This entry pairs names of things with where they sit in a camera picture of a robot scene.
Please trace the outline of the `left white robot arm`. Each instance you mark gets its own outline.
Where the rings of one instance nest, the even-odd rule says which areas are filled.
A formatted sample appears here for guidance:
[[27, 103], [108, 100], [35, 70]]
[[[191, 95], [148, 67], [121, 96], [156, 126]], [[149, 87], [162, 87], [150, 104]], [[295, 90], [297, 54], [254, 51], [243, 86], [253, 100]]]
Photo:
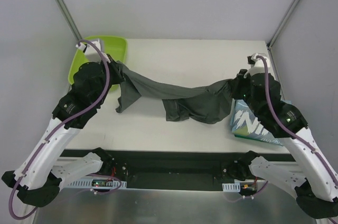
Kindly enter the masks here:
[[42, 138], [26, 161], [14, 171], [6, 171], [1, 179], [12, 188], [10, 200], [41, 208], [51, 203], [72, 182], [87, 176], [114, 176], [112, 156], [101, 147], [70, 164], [55, 166], [70, 141], [97, 114], [112, 85], [123, 78], [118, 63], [105, 54], [99, 62], [87, 62], [74, 75], [71, 90], [63, 96]]

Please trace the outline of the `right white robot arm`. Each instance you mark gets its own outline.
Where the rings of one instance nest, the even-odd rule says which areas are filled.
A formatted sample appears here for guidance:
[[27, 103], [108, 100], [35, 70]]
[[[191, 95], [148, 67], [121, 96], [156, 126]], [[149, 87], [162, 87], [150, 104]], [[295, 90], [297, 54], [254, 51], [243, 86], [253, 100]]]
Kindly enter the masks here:
[[337, 217], [337, 172], [317, 147], [302, 113], [281, 99], [280, 83], [270, 73], [240, 70], [230, 81], [231, 97], [243, 100], [264, 129], [280, 138], [302, 174], [297, 175], [248, 151], [228, 167], [228, 176], [244, 181], [256, 176], [277, 186], [314, 219]]

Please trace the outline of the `dark grey t shirt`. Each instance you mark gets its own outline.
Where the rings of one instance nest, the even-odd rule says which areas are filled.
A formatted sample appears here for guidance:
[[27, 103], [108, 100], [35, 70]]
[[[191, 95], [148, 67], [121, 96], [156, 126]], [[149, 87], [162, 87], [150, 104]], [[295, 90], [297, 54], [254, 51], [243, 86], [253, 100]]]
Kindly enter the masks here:
[[166, 120], [180, 122], [192, 118], [205, 124], [215, 124], [231, 113], [230, 80], [217, 81], [209, 86], [188, 88], [154, 81], [131, 71], [121, 62], [116, 66], [123, 81], [119, 84], [117, 113], [124, 112], [141, 97], [160, 99]]

